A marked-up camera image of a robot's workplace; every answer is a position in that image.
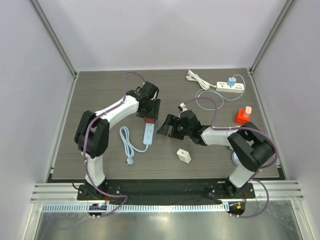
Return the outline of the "dark red charger plug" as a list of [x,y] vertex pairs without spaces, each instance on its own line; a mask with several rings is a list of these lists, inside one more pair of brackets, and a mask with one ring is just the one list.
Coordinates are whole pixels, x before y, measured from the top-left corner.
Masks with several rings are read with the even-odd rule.
[[155,124],[156,123],[156,120],[152,117],[144,117],[143,119],[146,124]]

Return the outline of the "blue power strip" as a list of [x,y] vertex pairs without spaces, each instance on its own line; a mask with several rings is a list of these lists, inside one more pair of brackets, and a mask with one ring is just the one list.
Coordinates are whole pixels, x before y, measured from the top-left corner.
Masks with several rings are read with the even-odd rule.
[[131,166],[134,164],[133,157],[135,156],[135,153],[145,153],[149,147],[153,143],[153,136],[154,136],[154,129],[155,124],[154,123],[146,123],[144,128],[144,135],[142,143],[145,146],[144,149],[138,149],[136,148],[130,141],[130,130],[126,126],[122,126],[119,129],[119,135],[123,143],[124,152],[126,155],[126,164],[128,166]]

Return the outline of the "white charger plug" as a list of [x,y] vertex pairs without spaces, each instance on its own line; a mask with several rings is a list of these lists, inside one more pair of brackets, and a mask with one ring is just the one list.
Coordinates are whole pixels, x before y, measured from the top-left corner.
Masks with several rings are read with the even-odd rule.
[[177,154],[179,160],[186,163],[186,164],[189,164],[192,159],[190,153],[184,149],[181,149],[181,148],[176,152],[176,154]]

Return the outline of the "red cube socket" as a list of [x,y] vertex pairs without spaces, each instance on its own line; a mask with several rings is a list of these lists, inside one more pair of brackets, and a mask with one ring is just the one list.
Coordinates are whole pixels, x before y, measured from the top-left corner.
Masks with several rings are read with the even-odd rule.
[[244,111],[245,109],[239,109],[235,115],[235,119],[234,119],[234,123],[237,124],[237,125],[243,125],[247,122],[250,121],[250,117],[245,117],[244,116]]

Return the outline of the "round blue socket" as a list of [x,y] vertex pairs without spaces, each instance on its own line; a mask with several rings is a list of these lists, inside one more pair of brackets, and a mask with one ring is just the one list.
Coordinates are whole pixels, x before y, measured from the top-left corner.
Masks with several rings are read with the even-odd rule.
[[240,159],[238,158],[238,156],[235,152],[232,153],[231,160],[236,166],[238,166],[241,163]]

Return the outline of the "pink charger plug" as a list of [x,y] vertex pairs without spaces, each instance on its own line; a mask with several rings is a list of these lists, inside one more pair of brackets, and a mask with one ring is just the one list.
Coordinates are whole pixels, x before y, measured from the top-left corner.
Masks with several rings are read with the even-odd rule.
[[251,113],[252,113],[252,107],[251,106],[246,106],[243,116],[246,117],[246,118],[249,118]]

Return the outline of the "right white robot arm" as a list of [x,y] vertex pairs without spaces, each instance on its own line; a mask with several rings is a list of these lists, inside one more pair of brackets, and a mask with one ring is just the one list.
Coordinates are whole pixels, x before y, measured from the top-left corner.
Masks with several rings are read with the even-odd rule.
[[191,110],[183,110],[179,116],[168,114],[157,133],[178,140],[187,136],[196,145],[231,148],[239,164],[222,187],[231,198],[243,193],[247,183],[272,156],[278,157],[273,140],[250,121],[234,127],[214,127],[201,124]]

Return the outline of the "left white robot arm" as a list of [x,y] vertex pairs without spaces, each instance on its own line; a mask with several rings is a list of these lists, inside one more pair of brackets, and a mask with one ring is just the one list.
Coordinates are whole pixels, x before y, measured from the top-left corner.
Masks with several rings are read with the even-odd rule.
[[90,185],[88,193],[95,200],[106,195],[103,182],[103,154],[109,145],[110,130],[126,117],[136,114],[145,122],[143,145],[140,150],[130,142],[130,131],[126,126],[119,130],[124,144],[126,163],[133,164],[136,152],[144,153],[153,143],[155,122],[160,110],[159,88],[146,81],[141,87],[130,90],[116,103],[96,112],[85,111],[82,114],[74,141],[80,150],[85,164],[85,181]]

